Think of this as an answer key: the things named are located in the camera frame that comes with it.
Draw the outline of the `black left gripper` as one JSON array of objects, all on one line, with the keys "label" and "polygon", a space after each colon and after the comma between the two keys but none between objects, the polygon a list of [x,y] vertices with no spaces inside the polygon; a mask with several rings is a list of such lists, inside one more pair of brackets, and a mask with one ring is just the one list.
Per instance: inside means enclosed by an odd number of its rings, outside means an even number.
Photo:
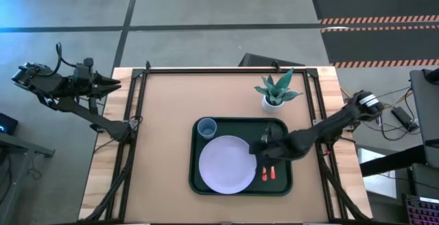
[{"label": "black left gripper", "polygon": [[75,65],[71,82],[74,97],[105,97],[109,93],[121,88],[119,80],[94,74],[93,65],[93,58],[85,58],[82,63],[79,62]]}]

